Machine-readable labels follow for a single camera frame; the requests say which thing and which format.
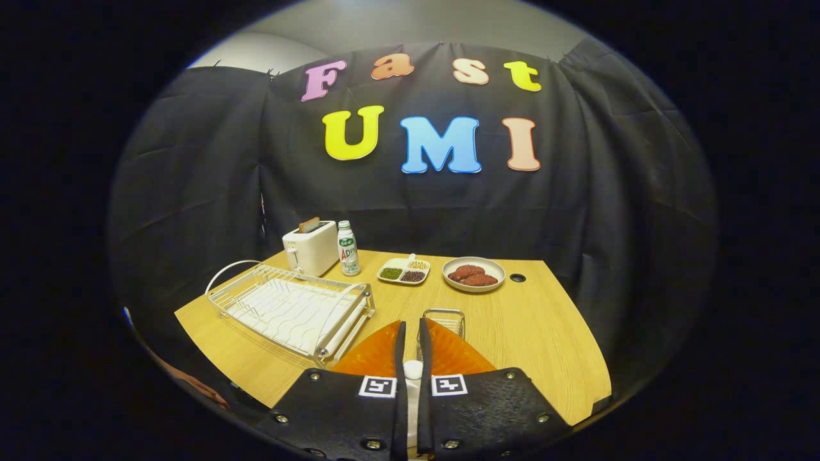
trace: bowl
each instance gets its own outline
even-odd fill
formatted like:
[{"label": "bowl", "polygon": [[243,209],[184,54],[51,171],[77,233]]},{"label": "bowl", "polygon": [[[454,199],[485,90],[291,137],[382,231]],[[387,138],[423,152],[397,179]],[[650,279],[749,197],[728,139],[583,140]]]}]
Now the bowl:
[{"label": "bowl", "polygon": [[[464,264],[472,264],[473,266],[481,267],[484,269],[485,274],[488,276],[493,276],[499,281],[493,285],[487,286],[468,286],[453,281],[447,276],[447,274],[455,272],[458,267],[463,266]],[[484,293],[486,291],[495,290],[500,287],[501,284],[504,283],[504,279],[507,278],[507,272],[505,272],[504,268],[497,262],[490,261],[485,258],[478,258],[477,256],[465,256],[463,258],[455,258],[447,261],[441,267],[441,275],[444,277],[444,280],[450,284],[450,286],[456,290],[466,291],[467,293]]]}]

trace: orange soft pad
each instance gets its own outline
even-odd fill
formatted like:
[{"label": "orange soft pad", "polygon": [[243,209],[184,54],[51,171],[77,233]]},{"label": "orange soft pad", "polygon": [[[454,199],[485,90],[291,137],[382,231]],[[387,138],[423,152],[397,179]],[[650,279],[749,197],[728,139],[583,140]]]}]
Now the orange soft pad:
[{"label": "orange soft pad", "polygon": [[429,318],[424,320],[430,330],[430,343],[433,346],[431,374],[471,375],[495,370],[492,363],[458,335]]},{"label": "orange soft pad", "polygon": [[368,336],[330,370],[362,377],[396,377],[396,335],[401,323],[397,320]]}]

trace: green beans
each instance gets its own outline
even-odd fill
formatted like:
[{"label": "green beans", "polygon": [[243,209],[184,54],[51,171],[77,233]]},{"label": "green beans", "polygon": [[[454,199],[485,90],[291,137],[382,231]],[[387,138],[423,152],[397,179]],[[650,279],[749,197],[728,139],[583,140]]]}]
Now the green beans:
[{"label": "green beans", "polygon": [[402,275],[402,270],[401,269],[397,269],[397,268],[394,268],[394,267],[387,267],[383,271],[381,271],[381,274],[379,274],[379,277],[384,278],[384,279],[396,280],[396,279],[399,278],[400,275]]}]

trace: yellow letter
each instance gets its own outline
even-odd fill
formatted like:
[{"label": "yellow letter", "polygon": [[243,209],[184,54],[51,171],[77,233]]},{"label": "yellow letter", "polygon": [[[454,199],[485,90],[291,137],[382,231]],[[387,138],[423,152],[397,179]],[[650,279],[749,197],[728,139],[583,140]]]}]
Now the yellow letter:
[{"label": "yellow letter", "polygon": [[344,121],[350,118],[350,112],[331,112],[322,117],[325,124],[325,149],[336,160],[356,160],[373,152],[379,141],[379,114],[385,111],[382,106],[367,106],[358,110],[362,117],[362,142],[350,145],[344,140]]},{"label": "yellow letter", "polygon": [[506,62],[504,67],[512,72],[512,82],[527,91],[541,91],[541,84],[530,80],[530,75],[538,75],[538,71],[527,66],[524,61]]},{"label": "yellow letter", "polygon": [[412,72],[415,67],[410,65],[410,56],[403,52],[389,54],[385,57],[380,57],[378,61],[373,63],[376,69],[373,69],[371,77],[376,80],[389,79],[392,76],[407,75]]},{"label": "yellow letter", "polygon": [[487,66],[481,61],[460,57],[453,61],[453,67],[456,68],[453,75],[462,83],[485,84],[490,81],[490,76],[482,72]]}]

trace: orange letter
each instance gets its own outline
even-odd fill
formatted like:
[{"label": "orange letter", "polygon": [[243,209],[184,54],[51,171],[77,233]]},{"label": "orange letter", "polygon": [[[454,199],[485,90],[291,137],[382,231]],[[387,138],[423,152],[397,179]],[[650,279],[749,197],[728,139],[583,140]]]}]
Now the orange letter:
[{"label": "orange letter", "polygon": [[509,128],[512,142],[512,157],[507,166],[519,171],[541,168],[541,162],[535,160],[535,152],[532,150],[532,129],[535,128],[535,123],[526,118],[505,118],[501,123]]},{"label": "orange letter", "polygon": [[460,57],[453,61],[453,67],[456,68],[453,75],[462,83],[485,84],[490,81],[490,76],[483,72],[487,66],[481,61]]},{"label": "orange letter", "polygon": [[376,80],[389,79],[390,77],[407,75],[412,72],[415,67],[410,65],[410,56],[403,52],[395,54],[388,54],[385,57],[379,58],[373,63],[376,69],[373,69],[371,76]]}]

